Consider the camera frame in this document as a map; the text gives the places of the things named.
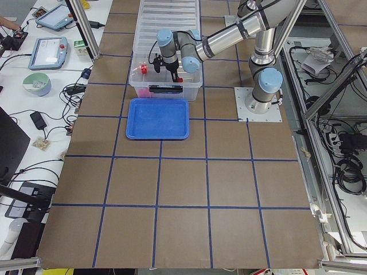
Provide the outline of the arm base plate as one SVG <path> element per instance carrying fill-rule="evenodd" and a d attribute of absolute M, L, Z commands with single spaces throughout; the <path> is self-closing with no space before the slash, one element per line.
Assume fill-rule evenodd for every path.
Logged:
<path fill-rule="evenodd" d="M 281 123 L 281 98 L 276 95 L 267 103 L 257 102 L 253 98 L 252 87 L 235 87 L 235 100 L 239 122 Z"/>
<path fill-rule="evenodd" d="M 235 26 L 240 20 L 241 18 L 236 15 L 226 15 L 224 17 L 225 27 L 228 29 L 231 26 Z"/>

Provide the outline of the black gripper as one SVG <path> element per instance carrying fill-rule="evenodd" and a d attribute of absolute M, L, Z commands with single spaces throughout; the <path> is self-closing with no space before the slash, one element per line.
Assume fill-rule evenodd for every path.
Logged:
<path fill-rule="evenodd" d="M 177 73 L 177 70 L 178 70 L 178 60 L 175 60 L 174 62 L 165 62 L 165 67 L 168 71 L 171 72 L 171 77 L 172 77 L 172 81 L 174 83 L 177 83 L 178 82 L 178 73 Z"/>

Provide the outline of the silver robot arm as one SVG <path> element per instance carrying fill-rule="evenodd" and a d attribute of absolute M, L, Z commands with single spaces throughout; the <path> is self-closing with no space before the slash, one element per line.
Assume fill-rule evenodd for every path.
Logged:
<path fill-rule="evenodd" d="M 156 40 L 160 53 L 149 62 L 157 73 L 164 66 L 176 83 L 178 67 L 195 73 L 204 61 L 255 36 L 255 48 L 249 59 L 255 86 L 246 97 L 245 106 L 254 114 L 265 114 L 283 83 L 274 63 L 304 5 L 305 1 L 292 0 L 240 1 L 235 22 L 204 38 L 192 30 L 161 29 Z"/>

